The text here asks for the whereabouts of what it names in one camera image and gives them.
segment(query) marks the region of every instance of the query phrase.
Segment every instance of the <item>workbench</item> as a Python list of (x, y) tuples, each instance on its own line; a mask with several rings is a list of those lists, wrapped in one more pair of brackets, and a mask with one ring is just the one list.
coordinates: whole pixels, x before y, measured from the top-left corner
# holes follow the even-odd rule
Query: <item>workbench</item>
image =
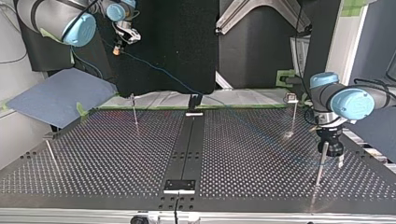
[[(56, 160), (43, 143), (0, 171), (0, 223), (396, 223), (396, 175), (346, 136), (344, 166), (328, 159), (315, 188), (302, 109), (294, 125), (292, 107), (202, 112), (137, 110), (136, 125), (133, 110), (92, 111), (49, 141)], [(177, 180), (192, 194), (165, 194)]]

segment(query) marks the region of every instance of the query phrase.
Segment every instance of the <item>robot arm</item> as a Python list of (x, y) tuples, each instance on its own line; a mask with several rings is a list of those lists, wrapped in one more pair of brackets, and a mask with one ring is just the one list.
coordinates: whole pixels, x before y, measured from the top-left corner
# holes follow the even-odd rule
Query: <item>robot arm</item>
[(125, 44), (140, 40), (132, 29), (134, 0), (20, 0), (17, 10), (27, 27), (66, 45), (82, 47), (92, 40), (96, 30), (92, 14), (96, 12), (116, 22), (116, 34)]
[(342, 124), (355, 122), (369, 116), (374, 109), (396, 105), (396, 80), (387, 76), (379, 80), (356, 79), (356, 85), (344, 86), (334, 73), (322, 73), (311, 77), (311, 96), (317, 134), (321, 141), (318, 150), (329, 144), (326, 155), (340, 157), (344, 147), (338, 137), (342, 134)]

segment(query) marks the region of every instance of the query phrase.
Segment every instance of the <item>blue cable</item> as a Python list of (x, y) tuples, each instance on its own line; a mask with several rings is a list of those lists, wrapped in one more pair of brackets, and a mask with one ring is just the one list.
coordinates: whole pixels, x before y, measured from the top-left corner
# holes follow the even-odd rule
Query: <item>blue cable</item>
[(91, 63), (89, 63), (89, 62), (87, 62), (87, 61), (85, 61), (85, 60), (82, 60), (80, 57), (78, 57), (78, 55), (77, 55), (76, 52), (74, 51), (74, 47), (71, 47), (71, 49), (72, 49), (73, 55), (74, 55), (79, 61), (81, 61), (81, 62), (87, 64), (89, 67), (93, 68), (93, 69), (97, 72), (97, 74), (99, 74), (100, 78), (103, 79), (103, 74), (102, 74), (102, 72), (99, 70), (99, 68), (97, 68), (95, 65), (93, 65), (93, 64), (91, 64)]
[[(112, 47), (110, 44), (108, 44), (104, 39), (102, 39), (102, 40), (103, 40), (103, 41), (105, 42), (105, 44), (108, 45), (110, 48), (113, 48), (113, 47)], [(147, 62), (147, 61), (145, 61), (145, 60), (143, 60), (143, 59), (137, 58), (137, 57), (135, 57), (134, 55), (132, 55), (132, 54), (130, 54), (130, 53), (128, 53), (128, 52), (123, 51), (122, 53), (128, 55), (129, 57), (131, 57), (131, 58), (133, 58), (133, 59), (135, 59), (135, 60), (137, 60), (137, 61), (139, 61), (139, 62), (141, 62), (141, 63), (146, 64), (147, 66), (149, 66), (150, 68), (152, 68), (152, 69), (154, 69), (154, 70), (161, 71), (161, 72), (165, 73), (165, 74), (168, 75), (170, 78), (172, 78), (174, 81), (176, 81), (176, 82), (179, 83), (181, 86), (183, 86), (184, 88), (186, 88), (188, 91), (191, 91), (191, 92), (193, 92), (193, 93), (195, 93), (195, 94), (198, 94), (198, 95), (204, 95), (204, 94), (201, 93), (201, 92), (198, 92), (198, 91), (196, 91), (196, 90), (193, 90), (191, 87), (189, 87), (188, 85), (186, 85), (184, 82), (182, 82), (182, 81), (179, 80), (178, 78), (174, 77), (172, 74), (170, 74), (170, 73), (169, 73), (168, 71), (166, 71), (165, 69), (163, 69), (163, 68), (161, 68), (161, 67), (157, 67), (157, 66), (155, 66), (155, 65), (153, 65), (153, 64), (151, 64), (151, 63), (149, 63), (149, 62)], [(218, 103), (224, 105), (225, 108), (233, 115), (233, 117), (235, 117), (235, 118), (238, 119), (241, 123), (243, 123), (243, 124), (245, 124), (247, 127), (249, 127), (249, 129), (251, 129), (252, 131), (254, 131), (254, 133), (257, 133), (259, 136), (261, 136), (262, 138), (264, 138), (265, 141), (270, 142), (271, 144), (274, 144), (274, 145), (278, 145), (278, 143), (277, 143), (275, 140), (273, 140), (273, 139), (271, 139), (270, 137), (266, 136), (265, 133), (262, 132), (262, 130), (260, 130), (259, 128), (255, 127), (254, 125), (251, 125), (250, 123), (248, 123), (248, 122), (244, 121), (243, 119), (241, 119), (240, 116), (238, 116), (238, 115), (233, 111), (233, 108), (232, 108), (230, 105), (226, 105), (226, 104), (224, 104), (222, 101), (217, 100), (217, 99), (215, 99), (215, 98), (213, 98), (213, 97), (210, 97), (210, 96), (206, 96), (206, 97), (209, 98), (209, 99), (211, 99), (211, 100), (213, 100), (213, 101), (215, 101), (215, 102), (218, 102)], [(296, 160), (296, 161), (302, 161), (303, 159), (304, 159), (304, 158), (298, 157), (298, 158), (296, 158), (295, 160)], [(327, 164), (329, 164), (331, 161), (333, 161), (333, 160), (325, 161), (324, 164), (327, 165)], [(315, 164), (316, 166), (319, 166), (319, 165), (320, 165), (319, 162), (317, 162), (317, 161), (312, 161), (312, 162), (309, 162), (309, 163)]]

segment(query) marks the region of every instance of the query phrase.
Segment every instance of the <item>blue mat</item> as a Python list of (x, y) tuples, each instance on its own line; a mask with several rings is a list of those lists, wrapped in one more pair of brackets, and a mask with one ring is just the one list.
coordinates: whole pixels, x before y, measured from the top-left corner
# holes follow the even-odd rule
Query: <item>blue mat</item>
[(34, 119), (64, 128), (84, 110), (97, 107), (116, 93), (116, 87), (75, 68), (65, 69), (33, 86), (7, 103), (7, 106)]

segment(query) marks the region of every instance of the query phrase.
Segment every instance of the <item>black backdrop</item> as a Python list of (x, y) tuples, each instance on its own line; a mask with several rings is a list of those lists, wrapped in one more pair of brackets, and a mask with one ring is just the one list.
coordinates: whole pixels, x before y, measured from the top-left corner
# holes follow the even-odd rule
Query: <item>black backdrop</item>
[[(219, 16), (218, 0), (141, 0), (141, 14), (134, 28), (142, 40), (128, 46), (126, 52), (166, 69), (195, 91), (215, 89), (219, 41), (215, 35)], [(108, 19), (96, 16), (102, 38), (113, 44), (114, 31)], [(117, 87), (123, 97), (151, 91), (192, 93), (165, 73), (154, 70), (125, 54), (114, 56), (105, 46)]]

